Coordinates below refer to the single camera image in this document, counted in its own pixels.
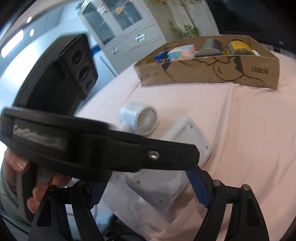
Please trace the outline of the person's left hand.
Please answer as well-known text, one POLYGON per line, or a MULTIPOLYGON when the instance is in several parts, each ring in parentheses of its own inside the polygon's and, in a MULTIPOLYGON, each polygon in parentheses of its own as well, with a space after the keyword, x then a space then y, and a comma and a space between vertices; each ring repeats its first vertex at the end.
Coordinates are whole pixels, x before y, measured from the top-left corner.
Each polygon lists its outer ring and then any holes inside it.
POLYGON ((49 181, 37 184, 37 175, 34 172, 31 173, 31 169, 29 160, 10 148, 6 149, 3 159, 4 178, 11 186, 16 187, 17 194, 20 191, 27 194, 23 202, 27 204, 27 209, 32 214, 36 214, 48 187, 55 185, 63 188, 71 181, 71 177, 55 172, 49 181))

